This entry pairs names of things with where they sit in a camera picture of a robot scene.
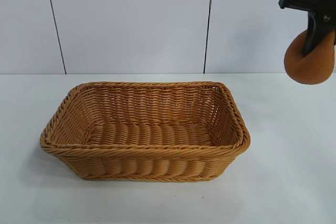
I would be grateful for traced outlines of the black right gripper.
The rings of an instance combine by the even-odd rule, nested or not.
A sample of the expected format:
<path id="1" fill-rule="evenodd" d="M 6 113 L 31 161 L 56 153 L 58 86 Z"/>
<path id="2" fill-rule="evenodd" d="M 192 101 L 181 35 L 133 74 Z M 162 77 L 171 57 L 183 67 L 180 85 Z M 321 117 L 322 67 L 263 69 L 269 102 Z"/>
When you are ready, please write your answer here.
<path id="1" fill-rule="evenodd" d="M 335 0 L 279 0 L 281 9 L 316 9 L 314 20 L 308 21 L 307 34 L 302 48 L 305 57 L 332 31 L 335 31 Z"/>

